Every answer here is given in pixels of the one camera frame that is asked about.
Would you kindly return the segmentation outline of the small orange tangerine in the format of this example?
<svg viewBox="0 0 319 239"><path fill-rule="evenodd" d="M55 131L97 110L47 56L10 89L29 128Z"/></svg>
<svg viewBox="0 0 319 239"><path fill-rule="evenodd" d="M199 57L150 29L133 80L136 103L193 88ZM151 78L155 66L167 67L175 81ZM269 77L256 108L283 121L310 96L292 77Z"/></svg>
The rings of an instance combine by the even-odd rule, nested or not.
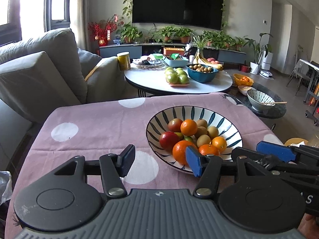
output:
<svg viewBox="0 0 319 239"><path fill-rule="evenodd" d="M222 136L213 138L213 140L211 140L211 144L219 150L220 154L222 154L227 148L227 142Z"/></svg>

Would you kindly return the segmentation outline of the brown kiwi fruit bottom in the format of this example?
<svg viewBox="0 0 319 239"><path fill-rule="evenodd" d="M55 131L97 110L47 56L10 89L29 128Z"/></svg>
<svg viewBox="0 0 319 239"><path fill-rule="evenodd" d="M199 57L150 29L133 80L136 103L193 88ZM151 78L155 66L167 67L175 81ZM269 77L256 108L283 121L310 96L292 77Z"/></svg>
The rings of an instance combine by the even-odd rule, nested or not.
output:
<svg viewBox="0 0 319 239"><path fill-rule="evenodd" d="M196 142L198 148L200 148L202 145L208 145L210 143L211 143L211 138L210 136L206 134L201 135Z"/></svg>

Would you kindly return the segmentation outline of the brown kiwi fruit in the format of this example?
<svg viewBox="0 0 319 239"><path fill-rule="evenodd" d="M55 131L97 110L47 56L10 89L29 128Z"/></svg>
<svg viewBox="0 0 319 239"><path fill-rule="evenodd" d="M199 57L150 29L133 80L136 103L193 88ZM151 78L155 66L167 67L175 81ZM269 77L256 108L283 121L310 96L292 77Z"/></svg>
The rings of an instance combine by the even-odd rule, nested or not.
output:
<svg viewBox="0 0 319 239"><path fill-rule="evenodd" d="M204 126L199 126L194 136L196 139L198 139L202 135L207 135L207 133L207 129Z"/></svg>
<svg viewBox="0 0 319 239"><path fill-rule="evenodd" d="M219 136L219 130L215 126L209 126L207 128L207 135L210 137L211 140L213 140L215 137Z"/></svg>
<svg viewBox="0 0 319 239"><path fill-rule="evenodd" d="M208 145L210 143L211 143L211 138L210 136L206 134L201 135L196 142L198 148L200 148L202 145Z"/></svg>

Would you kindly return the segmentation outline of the large orange tangerine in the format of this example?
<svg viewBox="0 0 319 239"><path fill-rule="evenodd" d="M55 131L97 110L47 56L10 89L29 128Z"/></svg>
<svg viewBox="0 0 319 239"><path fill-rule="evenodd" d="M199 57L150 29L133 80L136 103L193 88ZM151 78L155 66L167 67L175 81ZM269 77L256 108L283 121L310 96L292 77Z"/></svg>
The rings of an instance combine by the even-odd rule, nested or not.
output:
<svg viewBox="0 0 319 239"><path fill-rule="evenodd" d="M192 142L187 140L179 141L172 149L172 155L174 159L182 165L187 165L185 151L188 146L191 146L197 150L197 147Z"/></svg>

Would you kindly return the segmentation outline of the dark red tomato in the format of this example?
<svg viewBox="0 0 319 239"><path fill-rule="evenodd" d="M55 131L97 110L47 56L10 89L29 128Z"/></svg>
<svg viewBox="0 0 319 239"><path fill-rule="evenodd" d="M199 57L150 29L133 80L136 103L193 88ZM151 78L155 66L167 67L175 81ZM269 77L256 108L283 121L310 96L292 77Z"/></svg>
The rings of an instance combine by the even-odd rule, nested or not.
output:
<svg viewBox="0 0 319 239"><path fill-rule="evenodd" d="M181 125L183 121L179 118L174 118L168 123L168 129L171 132L180 132L181 131Z"/></svg>

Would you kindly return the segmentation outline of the green lime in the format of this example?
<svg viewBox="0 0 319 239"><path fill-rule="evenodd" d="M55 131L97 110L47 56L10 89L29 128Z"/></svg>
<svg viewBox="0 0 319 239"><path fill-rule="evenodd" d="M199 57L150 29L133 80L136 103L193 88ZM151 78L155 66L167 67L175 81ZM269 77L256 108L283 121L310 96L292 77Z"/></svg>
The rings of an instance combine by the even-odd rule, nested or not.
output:
<svg viewBox="0 0 319 239"><path fill-rule="evenodd" d="M184 140L185 140L185 141L188 141L188 142L194 143L194 140L193 140L193 138L192 138L191 136L185 136L185 137L184 137Z"/></svg>

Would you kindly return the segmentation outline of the blue striped white bowl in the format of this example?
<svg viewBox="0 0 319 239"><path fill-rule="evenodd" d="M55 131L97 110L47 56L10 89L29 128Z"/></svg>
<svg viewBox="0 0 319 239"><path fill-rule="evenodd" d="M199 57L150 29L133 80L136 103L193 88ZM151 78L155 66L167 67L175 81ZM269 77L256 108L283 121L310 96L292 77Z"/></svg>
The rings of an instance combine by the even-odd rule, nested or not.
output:
<svg viewBox="0 0 319 239"><path fill-rule="evenodd" d="M242 136L230 120L198 106L174 106L158 112L149 120L146 136L151 150L160 160L187 174L192 173L190 167L175 158L175 155L181 158L185 150L172 152L178 140L187 140L199 148L214 139L224 161L231 160L233 149L243 146Z"/></svg>

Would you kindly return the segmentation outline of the round black side table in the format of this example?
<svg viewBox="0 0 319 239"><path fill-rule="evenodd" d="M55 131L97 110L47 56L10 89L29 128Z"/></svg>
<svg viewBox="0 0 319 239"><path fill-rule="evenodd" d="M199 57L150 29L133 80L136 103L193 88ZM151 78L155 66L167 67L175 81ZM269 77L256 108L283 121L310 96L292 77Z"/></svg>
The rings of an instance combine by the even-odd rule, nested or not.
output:
<svg viewBox="0 0 319 239"><path fill-rule="evenodd" d="M286 114L286 104L279 104L283 100L265 86L254 82L248 95L243 95L239 88L232 86L228 92L231 96L247 106L258 117L279 119Z"/></svg>

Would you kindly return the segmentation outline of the wooden spoon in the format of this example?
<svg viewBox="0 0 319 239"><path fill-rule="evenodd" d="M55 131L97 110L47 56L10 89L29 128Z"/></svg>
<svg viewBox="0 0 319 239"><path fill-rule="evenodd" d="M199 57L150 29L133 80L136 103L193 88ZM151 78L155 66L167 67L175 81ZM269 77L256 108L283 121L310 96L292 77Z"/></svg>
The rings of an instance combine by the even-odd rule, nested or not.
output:
<svg viewBox="0 0 319 239"><path fill-rule="evenodd" d="M273 106L273 105L277 105L277 104L287 104L287 101L274 101L274 102L267 102L267 103L262 103L263 105L267 105L267 106Z"/></svg>

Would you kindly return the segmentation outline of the small striped bowl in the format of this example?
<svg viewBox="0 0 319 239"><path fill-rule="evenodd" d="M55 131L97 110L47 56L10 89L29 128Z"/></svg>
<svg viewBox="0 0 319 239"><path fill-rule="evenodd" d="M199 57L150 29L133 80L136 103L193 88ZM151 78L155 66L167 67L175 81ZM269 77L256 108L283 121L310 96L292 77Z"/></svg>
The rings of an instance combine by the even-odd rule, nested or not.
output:
<svg viewBox="0 0 319 239"><path fill-rule="evenodd" d="M269 110L271 107L275 106L267 106L262 103L274 102L273 98L267 95L264 92L261 92L256 89L250 89L247 91L248 100L250 101L252 108L258 112L262 112L265 110Z"/></svg>

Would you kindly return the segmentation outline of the pink polka dot tablecloth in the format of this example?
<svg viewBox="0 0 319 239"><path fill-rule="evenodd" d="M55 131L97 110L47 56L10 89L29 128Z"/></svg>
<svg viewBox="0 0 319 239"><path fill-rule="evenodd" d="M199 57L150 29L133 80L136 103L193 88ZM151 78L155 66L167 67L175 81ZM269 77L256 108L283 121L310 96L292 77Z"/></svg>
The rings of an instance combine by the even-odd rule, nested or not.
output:
<svg viewBox="0 0 319 239"><path fill-rule="evenodd" d="M29 150L13 194L77 155L97 160L118 154L129 144L136 160L123 179L131 188L194 190L198 180L175 170L151 150L146 127L159 111L173 106L199 106L230 120L239 130L243 145L255 149L260 141L279 144L275 134L246 106L222 93L134 98L120 101L60 107L47 118Z"/></svg>

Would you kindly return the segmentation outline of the orange basket with tangerines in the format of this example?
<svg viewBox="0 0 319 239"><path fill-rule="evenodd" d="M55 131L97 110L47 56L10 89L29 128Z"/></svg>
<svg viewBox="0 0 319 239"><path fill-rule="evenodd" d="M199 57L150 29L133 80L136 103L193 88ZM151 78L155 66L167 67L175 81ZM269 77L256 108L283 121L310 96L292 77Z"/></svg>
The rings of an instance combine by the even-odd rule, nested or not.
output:
<svg viewBox="0 0 319 239"><path fill-rule="evenodd" d="M234 77L234 83L237 86L252 86L254 83L254 80L251 79L250 77L246 76L246 75L242 75L242 74L233 74Z"/></svg>

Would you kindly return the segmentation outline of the dark blue fruit bowl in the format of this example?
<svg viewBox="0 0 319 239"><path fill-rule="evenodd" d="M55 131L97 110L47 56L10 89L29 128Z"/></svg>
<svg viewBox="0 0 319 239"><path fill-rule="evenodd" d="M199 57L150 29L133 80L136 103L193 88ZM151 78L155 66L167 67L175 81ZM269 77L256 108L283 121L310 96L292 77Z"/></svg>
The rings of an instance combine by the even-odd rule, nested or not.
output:
<svg viewBox="0 0 319 239"><path fill-rule="evenodd" d="M186 68L188 76L199 83L209 83L219 73L219 70L207 65L188 64Z"/></svg>

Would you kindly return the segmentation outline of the round white coffee table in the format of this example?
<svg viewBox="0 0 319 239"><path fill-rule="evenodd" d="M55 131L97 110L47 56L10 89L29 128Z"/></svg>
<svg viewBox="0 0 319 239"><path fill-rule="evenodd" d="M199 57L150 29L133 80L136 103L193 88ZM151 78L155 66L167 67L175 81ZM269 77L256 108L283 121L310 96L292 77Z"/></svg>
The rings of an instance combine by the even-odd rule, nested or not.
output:
<svg viewBox="0 0 319 239"><path fill-rule="evenodd" d="M132 66L130 70L124 72L125 79L131 86L138 89L139 96L142 96L142 92L155 96L207 94L223 92L231 88L232 78L225 71L201 73L204 77L212 74L215 77L211 81L200 83L189 77L189 70L183 69L139 69Z"/></svg>

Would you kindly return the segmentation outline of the tall plant white pot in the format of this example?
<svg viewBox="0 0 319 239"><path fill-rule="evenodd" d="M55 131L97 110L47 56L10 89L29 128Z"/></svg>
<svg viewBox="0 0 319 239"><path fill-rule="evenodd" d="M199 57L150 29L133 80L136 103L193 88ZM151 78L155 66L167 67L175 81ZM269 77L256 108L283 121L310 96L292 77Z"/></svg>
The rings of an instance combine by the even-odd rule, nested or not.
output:
<svg viewBox="0 0 319 239"><path fill-rule="evenodd" d="M243 46L248 45L248 47L252 48L254 51L254 60L252 62L250 62L250 73L252 74L258 74L259 72L259 67L260 67L260 60L262 58L263 52L266 52L266 56L272 52L272 47L269 43L261 45L261 41L263 36L268 35L270 37L273 37L272 34L270 33L260 33L260 39L257 42L254 39L245 38L245 44Z"/></svg>

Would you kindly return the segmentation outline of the green apples on tray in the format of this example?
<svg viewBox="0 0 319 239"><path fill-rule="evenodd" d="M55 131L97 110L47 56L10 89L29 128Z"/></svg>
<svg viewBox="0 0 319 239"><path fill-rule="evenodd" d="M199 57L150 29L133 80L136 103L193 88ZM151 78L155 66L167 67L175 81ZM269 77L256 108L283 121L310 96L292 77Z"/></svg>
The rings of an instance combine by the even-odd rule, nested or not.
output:
<svg viewBox="0 0 319 239"><path fill-rule="evenodd" d="M182 68L168 67L164 71L166 82L172 87L189 85L189 77Z"/></svg>

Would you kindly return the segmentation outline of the yellow tin can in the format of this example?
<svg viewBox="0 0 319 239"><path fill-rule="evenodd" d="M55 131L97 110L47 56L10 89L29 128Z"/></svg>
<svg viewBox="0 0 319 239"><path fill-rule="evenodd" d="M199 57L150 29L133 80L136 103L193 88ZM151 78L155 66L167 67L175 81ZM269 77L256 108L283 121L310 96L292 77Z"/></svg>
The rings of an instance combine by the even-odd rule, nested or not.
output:
<svg viewBox="0 0 319 239"><path fill-rule="evenodd" d="M121 71L130 70L130 54L129 52L121 52L117 54L119 69Z"/></svg>

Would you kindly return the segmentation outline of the banana bunch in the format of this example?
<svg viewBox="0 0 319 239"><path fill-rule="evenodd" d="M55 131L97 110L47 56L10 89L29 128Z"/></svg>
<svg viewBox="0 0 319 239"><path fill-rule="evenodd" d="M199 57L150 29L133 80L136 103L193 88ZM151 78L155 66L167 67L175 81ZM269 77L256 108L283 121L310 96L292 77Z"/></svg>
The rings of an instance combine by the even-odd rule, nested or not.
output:
<svg viewBox="0 0 319 239"><path fill-rule="evenodd" d="M196 52L196 55L195 55L192 63L206 65L208 67L215 68L219 71L223 70L223 65L220 64L218 61L215 61L215 60L209 61L208 59L204 58L203 51L201 51L201 50L198 50Z"/></svg>

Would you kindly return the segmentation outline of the light blue rectangular dish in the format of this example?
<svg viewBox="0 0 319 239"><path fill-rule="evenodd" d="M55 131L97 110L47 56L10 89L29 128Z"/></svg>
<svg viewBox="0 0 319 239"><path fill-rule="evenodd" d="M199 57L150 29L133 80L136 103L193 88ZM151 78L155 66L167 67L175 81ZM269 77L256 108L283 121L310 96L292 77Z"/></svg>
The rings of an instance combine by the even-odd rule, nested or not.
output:
<svg viewBox="0 0 319 239"><path fill-rule="evenodd" d="M186 57L179 57L177 59L169 59L169 57L164 58L164 62L172 68L183 68L189 64L189 60Z"/></svg>

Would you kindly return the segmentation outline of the grey fabric sofa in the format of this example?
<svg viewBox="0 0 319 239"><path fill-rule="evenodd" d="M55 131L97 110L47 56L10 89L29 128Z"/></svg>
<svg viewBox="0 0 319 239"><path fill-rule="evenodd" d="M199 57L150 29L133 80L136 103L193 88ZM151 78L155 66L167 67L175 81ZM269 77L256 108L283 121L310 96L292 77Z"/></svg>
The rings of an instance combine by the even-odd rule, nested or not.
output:
<svg viewBox="0 0 319 239"><path fill-rule="evenodd" d="M59 107L119 100L124 89L117 57L80 49L69 28L1 46L1 101L30 122Z"/></svg>

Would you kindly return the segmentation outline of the grey tv console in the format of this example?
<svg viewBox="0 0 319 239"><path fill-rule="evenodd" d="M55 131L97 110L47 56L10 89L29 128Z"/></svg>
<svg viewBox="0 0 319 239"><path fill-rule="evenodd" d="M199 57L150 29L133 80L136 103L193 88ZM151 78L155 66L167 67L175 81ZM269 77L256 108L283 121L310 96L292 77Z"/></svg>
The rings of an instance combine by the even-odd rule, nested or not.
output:
<svg viewBox="0 0 319 239"><path fill-rule="evenodd" d="M112 57L121 52L129 52L131 59L137 59L141 56L150 55L153 53L161 53L163 55L171 55L172 53L185 54L185 44L181 43L136 43L136 44L121 44L108 45L99 48L99 55L102 58ZM244 64L247 55L245 52L234 50L214 49L212 47L205 47L203 49L204 58L215 58L219 62L229 64Z"/></svg>

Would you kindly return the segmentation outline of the potted green plant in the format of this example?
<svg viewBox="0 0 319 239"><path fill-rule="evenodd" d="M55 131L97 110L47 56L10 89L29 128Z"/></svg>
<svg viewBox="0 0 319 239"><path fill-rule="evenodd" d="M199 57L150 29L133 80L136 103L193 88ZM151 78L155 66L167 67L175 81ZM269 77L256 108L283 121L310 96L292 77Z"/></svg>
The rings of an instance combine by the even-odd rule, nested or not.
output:
<svg viewBox="0 0 319 239"><path fill-rule="evenodd" d="M127 44L131 44L143 36L142 31L129 23L122 25L116 33L120 35L121 42Z"/></svg>

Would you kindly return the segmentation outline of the red berry decoration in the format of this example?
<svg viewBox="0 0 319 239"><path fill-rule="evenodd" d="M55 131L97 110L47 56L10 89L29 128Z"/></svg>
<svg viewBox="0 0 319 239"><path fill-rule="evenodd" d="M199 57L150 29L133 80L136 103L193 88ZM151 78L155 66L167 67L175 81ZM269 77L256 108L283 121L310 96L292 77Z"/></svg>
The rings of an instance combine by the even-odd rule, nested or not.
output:
<svg viewBox="0 0 319 239"><path fill-rule="evenodd" d="M107 46L111 40L111 34L116 32L124 24L124 18L117 14L112 15L107 20L99 22L90 22L88 30L94 40L98 42L99 47Z"/></svg>

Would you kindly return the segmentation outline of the black wall television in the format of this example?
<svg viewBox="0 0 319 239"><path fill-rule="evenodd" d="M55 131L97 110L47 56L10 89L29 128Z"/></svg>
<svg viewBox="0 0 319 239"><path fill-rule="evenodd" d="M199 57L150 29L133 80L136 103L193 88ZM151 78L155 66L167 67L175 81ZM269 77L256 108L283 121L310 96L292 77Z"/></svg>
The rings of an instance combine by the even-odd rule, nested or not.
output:
<svg viewBox="0 0 319 239"><path fill-rule="evenodd" d="M166 23L220 30L223 0L132 0L134 23Z"/></svg>

